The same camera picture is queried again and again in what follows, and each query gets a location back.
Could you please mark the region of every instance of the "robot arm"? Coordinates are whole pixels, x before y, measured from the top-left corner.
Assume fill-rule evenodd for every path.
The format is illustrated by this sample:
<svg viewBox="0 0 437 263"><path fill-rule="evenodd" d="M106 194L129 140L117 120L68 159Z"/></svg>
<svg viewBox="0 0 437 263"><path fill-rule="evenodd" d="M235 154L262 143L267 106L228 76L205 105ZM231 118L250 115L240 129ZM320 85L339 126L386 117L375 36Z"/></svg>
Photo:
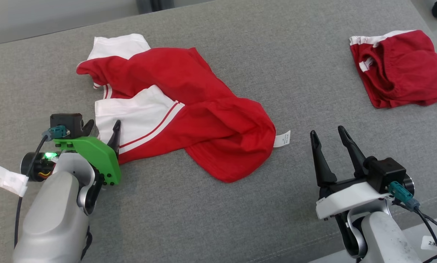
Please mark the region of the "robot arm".
<svg viewBox="0 0 437 263"><path fill-rule="evenodd" d="M320 187L317 216L337 220L345 249L357 262L421 262L387 203L391 184L399 183L411 196L415 193L405 168L392 158L366 158L344 127L339 126L338 132L355 168L354 178L337 181L322 154L317 133L312 131L315 175Z"/></svg>
<svg viewBox="0 0 437 263"><path fill-rule="evenodd" d="M24 219L14 263L80 262L91 243L88 216L100 189L120 180L120 121L106 145L88 137L93 120L83 126L80 114L54 114L50 120L56 128L43 137L55 139L63 152L27 153L23 158L21 172L29 171L30 181L45 182Z"/></svg>
<svg viewBox="0 0 437 263"><path fill-rule="evenodd" d="M63 153L61 158L70 153ZM23 222L14 263L77 263L88 230L88 215L78 206L79 182L68 171L43 184Z"/></svg>

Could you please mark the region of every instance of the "teal connector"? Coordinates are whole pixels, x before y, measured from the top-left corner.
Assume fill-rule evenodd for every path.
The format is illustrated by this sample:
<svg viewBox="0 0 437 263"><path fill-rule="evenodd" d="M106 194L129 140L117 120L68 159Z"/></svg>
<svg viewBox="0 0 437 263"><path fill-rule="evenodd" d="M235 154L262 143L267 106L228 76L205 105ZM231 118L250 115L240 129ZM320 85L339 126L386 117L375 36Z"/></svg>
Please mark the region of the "teal connector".
<svg viewBox="0 0 437 263"><path fill-rule="evenodd" d="M390 183L388 191L395 198L404 203L410 211L413 211L415 210L415 208L420 207L420 203L415 198L413 198L413 195L397 181Z"/></svg>
<svg viewBox="0 0 437 263"><path fill-rule="evenodd" d="M51 138L53 139L61 139L69 135L70 131L66 129L64 125L59 125L56 127L51 127L49 129L51 133Z"/></svg>

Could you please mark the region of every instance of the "gray table surface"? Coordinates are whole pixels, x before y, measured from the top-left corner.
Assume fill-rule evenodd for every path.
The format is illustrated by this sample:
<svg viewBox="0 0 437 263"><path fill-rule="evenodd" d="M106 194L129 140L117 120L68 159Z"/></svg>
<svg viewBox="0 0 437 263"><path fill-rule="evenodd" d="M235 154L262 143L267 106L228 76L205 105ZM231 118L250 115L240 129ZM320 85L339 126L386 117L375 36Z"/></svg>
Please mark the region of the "gray table surface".
<svg viewBox="0 0 437 263"><path fill-rule="evenodd" d="M437 217L437 104L376 110L349 49L352 35L409 29L432 37L408 0L217 0L5 43L0 165L18 171L50 114L94 117L101 92L75 73L93 37L140 33L151 47L195 46L236 95L262 103L277 133L292 131L290 145L232 184L184 150L123 165L122 183L102 191L90 218L93 244L83 262L307 262L342 249L335 221L315 213L310 130L340 179L353 171L338 125L366 155L398 160L423 211ZM22 220L40 187L30 183ZM17 200L0 189L0 262L11 261ZM392 211L403 228L419 223Z"/></svg>

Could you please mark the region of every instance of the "green plastic part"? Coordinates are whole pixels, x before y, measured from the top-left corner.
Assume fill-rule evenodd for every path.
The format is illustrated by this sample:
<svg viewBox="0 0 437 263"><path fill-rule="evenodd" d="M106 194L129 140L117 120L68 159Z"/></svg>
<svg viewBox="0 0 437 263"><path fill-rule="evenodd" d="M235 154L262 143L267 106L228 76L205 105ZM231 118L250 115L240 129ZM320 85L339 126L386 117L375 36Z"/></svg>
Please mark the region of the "green plastic part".
<svg viewBox="0 0 437 263"><path fill-rule="evenodd" d="M118 184L121 170L115 151L95 137L79 137L75 139L54 139L61 150L76 151L105 177L109 185Z"/></svg>

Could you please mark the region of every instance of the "clothing tag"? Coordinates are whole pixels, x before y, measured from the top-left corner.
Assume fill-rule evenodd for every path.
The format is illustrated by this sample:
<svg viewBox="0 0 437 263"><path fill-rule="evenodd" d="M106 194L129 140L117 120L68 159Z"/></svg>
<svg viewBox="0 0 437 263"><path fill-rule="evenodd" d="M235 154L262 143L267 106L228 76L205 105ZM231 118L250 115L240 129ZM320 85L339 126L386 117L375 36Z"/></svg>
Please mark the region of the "clothing tag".
<svg viewBox="0 0 437 263"><path fill-rule="evenodd" d="M369 57L366 61L362 61L359 63L360 70L362 72L366 72L369 70L369 67L374 63L374 58Z"/></svg>
<svg viewBox="0 0 437 263"><path fill-rule="evenodd" d="M421 242L421 249L437 250L437 244L434 242L434 238L432 238L432 236L425 235Z"/></svg>
<svg viewBox="0 0 437 263"><path fill-rule="evenodd" d="M291 130L287 131L282 135L275 136L275 142L273 143L273 148L282 147L290 143L290 133Z"/></svg>

